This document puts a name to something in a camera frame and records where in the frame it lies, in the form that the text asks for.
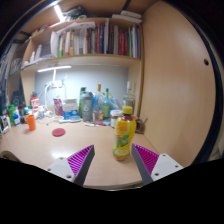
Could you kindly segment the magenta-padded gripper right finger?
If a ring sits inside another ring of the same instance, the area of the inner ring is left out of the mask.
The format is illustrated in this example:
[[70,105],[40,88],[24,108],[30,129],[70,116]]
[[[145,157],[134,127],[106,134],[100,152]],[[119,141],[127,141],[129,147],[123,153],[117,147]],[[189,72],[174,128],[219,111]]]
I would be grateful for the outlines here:
[[132,145],[131,154],[137,164],[144,185],[182,169],[182,166],[168,154],[158,155],[137,144]]

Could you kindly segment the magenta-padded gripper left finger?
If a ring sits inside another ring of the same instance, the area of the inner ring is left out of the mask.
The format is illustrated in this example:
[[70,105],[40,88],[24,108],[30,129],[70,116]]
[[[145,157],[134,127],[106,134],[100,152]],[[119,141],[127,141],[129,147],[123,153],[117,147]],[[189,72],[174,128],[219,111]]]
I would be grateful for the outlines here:
[[82,186],[94,156],[94,146],[90,145],[68,158],[59,157],[47,168],[47,171]]

